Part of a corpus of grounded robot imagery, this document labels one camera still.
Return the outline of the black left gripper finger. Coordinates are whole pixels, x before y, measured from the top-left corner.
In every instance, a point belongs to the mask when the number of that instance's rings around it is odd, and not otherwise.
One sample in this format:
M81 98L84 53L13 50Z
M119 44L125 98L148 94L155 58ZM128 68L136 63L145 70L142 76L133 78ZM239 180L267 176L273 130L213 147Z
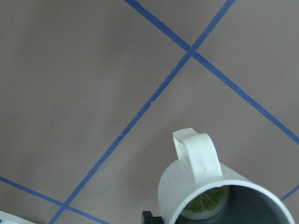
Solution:
M164 221L162 217L155 217L152 215L151 211L142 212L142 224L163 224Z

